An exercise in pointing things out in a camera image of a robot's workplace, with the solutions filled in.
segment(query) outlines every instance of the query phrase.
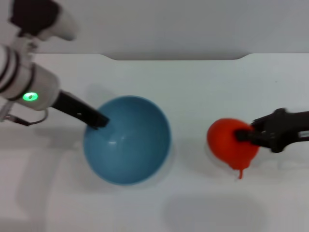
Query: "orange balloon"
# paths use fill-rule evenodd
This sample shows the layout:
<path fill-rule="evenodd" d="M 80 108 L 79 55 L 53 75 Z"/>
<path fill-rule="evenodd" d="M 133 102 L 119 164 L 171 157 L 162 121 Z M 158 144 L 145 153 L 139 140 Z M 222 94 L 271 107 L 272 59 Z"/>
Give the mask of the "orange balloon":
<path fill-rule="evenodd" d="M 208 129 L 207 141 L 213 154 L 232 169 L 239 170 L 239 179 L 242 179 L 243 170 L 250 166 L 259 146 L 237 141 L 234 135 L 236 130 L 252 131 L 253 128 L 238 119 L 222 118 Z"/>

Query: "bowl rim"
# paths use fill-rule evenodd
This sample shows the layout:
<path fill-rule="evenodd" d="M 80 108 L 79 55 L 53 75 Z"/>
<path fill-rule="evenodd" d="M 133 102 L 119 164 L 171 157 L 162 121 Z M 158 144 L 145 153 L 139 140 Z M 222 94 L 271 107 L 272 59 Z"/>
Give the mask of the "bowl rim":
<path fill-rule="evenodd" d="M 166 163 L 166 160 L 167 158 L 170 156 L 170 150 L 171 150 L 171 144 L 172 144 L 172 134 L 171 134 L 171 129 L 170 129 L 170 124 L 169 124 L 169 120 L 168 118 L 166 117 L 165 113 L 163 112 L 163 110 L 161 110 L 161 108 L 155 104 L 153 101 L 147 99 L 147 98 L 144 98 L 144 97 L 140 97 L 140 96 L 135 96 L 135 95 L 124 95 L 124 96 L 119 96 L 119 97 L 116 97 L 116 98 L 113 98 L 105 103 L 103 103 L 99 108 L 98 110 L 100 110 L 101 108 L 103 108 L 104 106 L 108 105 L 108 104 L 111 104 L 113 103 L 114 101 L 118 101 L 118 100 L 121 100 L 121 99 L 128 99 L 128 98 L 132 98 L 132 99 L 139 99 L 139 100 L 143 100 L 145 102 L 148 102 L 150 103 L 152 106 L 154 106 L 160 113 L 161 115 L 163 116 L 163 119 L 166 123 L 166 126 L 167 126 L 167 129 L 168 129 L 168 135 L 169 135 L 169 140 L 168 140 L 168 148 L 167 148 L 167 152 L 166 152 L 166 155 L 164 156 L 162 162 L 160 163 L 160 165 L 157 167 L 157 169 L 151 173 L 149 176 L 139 180 L 139 181 L 135 181 L 135 182 L 131 182 L 131 183 L 127 183 L 127 184 L 124 184 L 124 183 L 118 183 L 118 182 L 114 182 L 114 181 L 111 181 L 101 175 L 99 175 L 91 166 L 90 164 L 90 161 L 88 159 L 88 155 L 87 155 L 87 152 L 86 152 L 86 148 L 85 148 L 85 135 L 86 135 L 86 131 L 88 128 L 90 128 L 88 125 L 86 125 L 86 128 L 84 130 L 84 137 L 83 137 L 83 149 L 84 149 L 84 155 L 86 157 L 86 160 L 87 160 L 87 163 L 89 165 L 89 167 L 91 168 L 91 170 L 98 176 L 100 177 L 101 179 L 105 180 L 106 182 L 108 183 L 111 183 L 111 184 L 114 184 L 114 185 L 119 185 L 119 186 L 132 186 L 132 185 L 136 185 L 136 184 L 139 184 L 141 182 L 144 182 L 148 179 L 150 179 L 151 177 L 153 177 L 154 175 L 156 175 L 159 170 L 162 168 L 162 166 Z"/>

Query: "white surface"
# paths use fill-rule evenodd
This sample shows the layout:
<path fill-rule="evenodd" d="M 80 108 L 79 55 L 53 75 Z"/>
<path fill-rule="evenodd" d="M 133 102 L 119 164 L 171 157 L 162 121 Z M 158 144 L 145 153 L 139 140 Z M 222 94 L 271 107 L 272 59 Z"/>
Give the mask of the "white surface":
<path fill-rule="evenodd" d="M 0 1 L 0 41 L 12 0 Z M 253 52 L 309 52 L 306 0 L 57 0 L 80 24 L 74 42 L 52 39 L 47 53 L 114 59 L 230 59 Z"/>
<path fill-rule="evenodd" d="M 309 110 L 309 54 L 232 61 L 39 55 L 37 61 L 94 107 L 119 95 L 154 101 L 170 120 L 173 149 L 153 178 L 120 187 L 88 167 L 77 119 L 51 110 L 36 127 L 0 124 L 0 231 L 309 230 L 309 143 L 280 154 L 261 149 L 241 181 L 205 146 L 208 127 L 221 117 L 251 122 L 280 107 Z"/>

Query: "white wall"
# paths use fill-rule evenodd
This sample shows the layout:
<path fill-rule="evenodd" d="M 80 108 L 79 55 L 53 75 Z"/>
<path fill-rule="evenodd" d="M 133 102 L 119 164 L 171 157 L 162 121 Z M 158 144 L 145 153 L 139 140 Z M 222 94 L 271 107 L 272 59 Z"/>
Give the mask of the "white wall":
<path fill-rule="evenodd" d="M 42 52 L 114 59 L 230 59 L 252 52 L 309 52 L 306 0 L 59 0 L 78 20 L 74 42 Z M 15 29 L 0 1 L 0 40 Z"/>

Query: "green led indicator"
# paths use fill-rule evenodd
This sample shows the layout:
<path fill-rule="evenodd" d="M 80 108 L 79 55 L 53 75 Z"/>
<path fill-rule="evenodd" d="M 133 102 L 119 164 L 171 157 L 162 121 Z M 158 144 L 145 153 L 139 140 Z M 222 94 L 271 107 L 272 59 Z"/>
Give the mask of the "green led indicator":
<path fill-rule="evenodd" d="M 37 93 L 25 93 L 23 99 L 25 101 L 34 101 L 37 100 L 38 94 Z"/>

